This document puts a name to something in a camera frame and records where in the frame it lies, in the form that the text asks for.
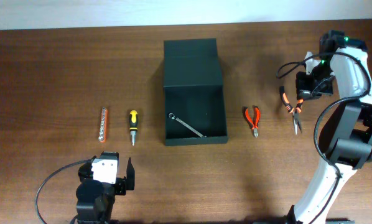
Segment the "orange black needle nose pliers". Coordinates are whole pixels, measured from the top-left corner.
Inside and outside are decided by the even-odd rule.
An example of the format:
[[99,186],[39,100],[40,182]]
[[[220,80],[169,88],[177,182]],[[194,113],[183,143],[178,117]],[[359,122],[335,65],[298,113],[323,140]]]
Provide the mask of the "orange black needle nose pliers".
[[302,112],[302,105],[304,100],[302,98],[298,98],[296,106],[292,106],[290,101],[288,100],[284,86],[279,87],[279,94],[283,105],[286,107],[287,112],[292,115],[292,123],[295,135],[298,135],[298,132],[302,133],[302,125],[300,122],[299,114]]

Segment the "silver ratchet wrench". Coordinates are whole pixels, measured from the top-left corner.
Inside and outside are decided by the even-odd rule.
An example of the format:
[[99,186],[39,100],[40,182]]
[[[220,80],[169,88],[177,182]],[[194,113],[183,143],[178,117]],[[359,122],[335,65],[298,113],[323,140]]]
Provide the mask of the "silver ratchet wrench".
[[200,133],[199,131],[197,131],[196,129],[194,129],[193,127],[191,127],[190,125],[188,125],[187,123],[185,123],[183,120],[181,120],[179,117],[176,117],[173,113],[169,113],[168,114],[168,117],[170,119],[173,119],[173,120],[176,120],[178,123],[182,124],[183,126],[185,126],[187,129],[189,129],[191,132],[195,133],[197,136],[199,136],[200,138],[205,138],[206,136],[203,135],[202,133]]

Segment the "black yellow stubby screwdriver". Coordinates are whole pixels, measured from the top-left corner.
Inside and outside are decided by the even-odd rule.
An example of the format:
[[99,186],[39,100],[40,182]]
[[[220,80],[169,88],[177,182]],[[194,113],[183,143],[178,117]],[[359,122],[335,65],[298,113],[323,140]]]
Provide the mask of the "black yellow stubby screwdriver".
[[135,145],[137,136],[138,113],[136,110],[131,110],[129,114],[129,132],[131,135],[131,144]]

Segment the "red black cutting pliers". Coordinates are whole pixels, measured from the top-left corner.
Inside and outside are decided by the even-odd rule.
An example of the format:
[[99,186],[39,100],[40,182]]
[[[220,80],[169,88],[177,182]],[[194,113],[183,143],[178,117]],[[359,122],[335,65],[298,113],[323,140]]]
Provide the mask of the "red black cutting pliers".
[[261,117],[261,112],[258,106],[255,106],[255,105],[252,106],[252,112],[253,112],[253,115],[250,115],[250,109],[247,106],[244,106],[242,108],[243,117],[245,121],[247,122],[250,130],[252,131],[254,137],[257,138],[259,136],[258,124],[259,124],[259,120]]

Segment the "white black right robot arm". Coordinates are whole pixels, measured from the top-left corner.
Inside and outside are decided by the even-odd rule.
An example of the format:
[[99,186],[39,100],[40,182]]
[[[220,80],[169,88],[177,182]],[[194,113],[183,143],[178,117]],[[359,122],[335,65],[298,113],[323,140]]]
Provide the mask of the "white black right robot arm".
[[303,66],[295,79],[297,104],[292,106],[283,86],[279,94],[292,115],[295,132],[302,130],[299,115],[307,100],[332,95],[336,81],[339,100],[317,118],[314,146],[320,159],[302,198],[292,205],[285,223],[327,223],[328,212],[347,181],[372,161],[372,80],[368,48],[343,31],[330,30],[320,38],[319,53],[307,52],[293,68]]

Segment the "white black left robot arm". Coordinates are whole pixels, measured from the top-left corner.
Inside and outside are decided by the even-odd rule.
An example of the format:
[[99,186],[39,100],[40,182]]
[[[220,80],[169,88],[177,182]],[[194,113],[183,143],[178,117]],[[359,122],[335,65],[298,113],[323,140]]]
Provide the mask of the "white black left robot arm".
[[126,176],[117,176],[119,154],[102,152],[78,170],[80,185],[76,190],[78,223],[111,223],[117,195],[126,195],[135,188],[135,170],[128,159]]

